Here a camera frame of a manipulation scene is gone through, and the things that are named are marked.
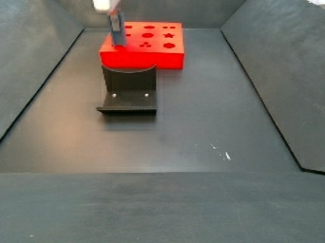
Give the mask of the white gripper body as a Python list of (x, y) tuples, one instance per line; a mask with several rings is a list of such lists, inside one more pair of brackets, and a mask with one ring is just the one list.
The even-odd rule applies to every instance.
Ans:
[(113, 11), (118, 3), (120, 0), (92, 0), (92, 5), (97, 12)]

